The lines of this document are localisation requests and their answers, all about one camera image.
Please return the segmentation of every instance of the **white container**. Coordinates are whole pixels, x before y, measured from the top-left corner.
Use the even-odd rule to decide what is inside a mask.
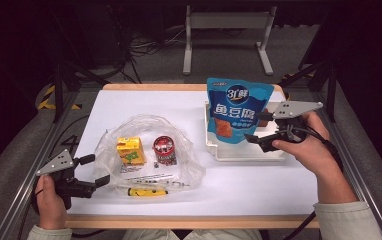
[[[266,106],[269,112],[274,112],[278,104],[284,101],[284,96],[280,91],[274,91],[269,99]],[[216,138],[216,134],[212,132],[207,132],[208,119],[209,119],[209,102],[206,101],[204,105],[204,119],[205,132],[206,132],[206,149],[216,160],[222,162],[232,162],[232,161],[283,161],[287,158],[288,153],[277,150],[273,152],[264,153],[258,144],[249,143],[246,140],[238,144],[230,144],[219,141]],[[258,127],[254,135],[258,137],[269,136],[275,133],[277,130],[277,125],[274,121],[270,121],[266,127]]]

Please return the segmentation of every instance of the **yellow box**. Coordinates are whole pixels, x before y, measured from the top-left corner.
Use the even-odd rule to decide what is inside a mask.
[[[117,152],[127,166],[144,165],[144,151],[139,137],[118,138]]]

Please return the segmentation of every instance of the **transparent plastic bag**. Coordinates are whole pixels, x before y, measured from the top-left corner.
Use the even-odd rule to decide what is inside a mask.
[[[153,143],[160,136],[173,140],[176,165],[158,164]],[[122,163],[116,149],[120,137],[141,139],[146,160],[143,166],[126,167]],[[193,144],[185,134],[165,118],[154,115],[136,115],[118,128],[107,130],[95,150],[95,157],[93,176],[98,179],[110,175],[107,187],[122,194],[125,188],[189,190],[196,188],[206,173],[196,162]]]

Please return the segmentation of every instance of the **red can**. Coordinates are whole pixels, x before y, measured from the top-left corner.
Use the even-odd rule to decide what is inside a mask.
[[[175,144],[168,136],[158,137],[153,144],[157,161],[161,164],[176,165]]]

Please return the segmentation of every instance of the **blue snack bag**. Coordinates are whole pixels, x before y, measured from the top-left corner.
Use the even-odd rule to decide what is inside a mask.
[[[208,78],[209,123],[207,131],[222,142],[237,144],[244,134],[254,134],[274,87],[244,80]]]

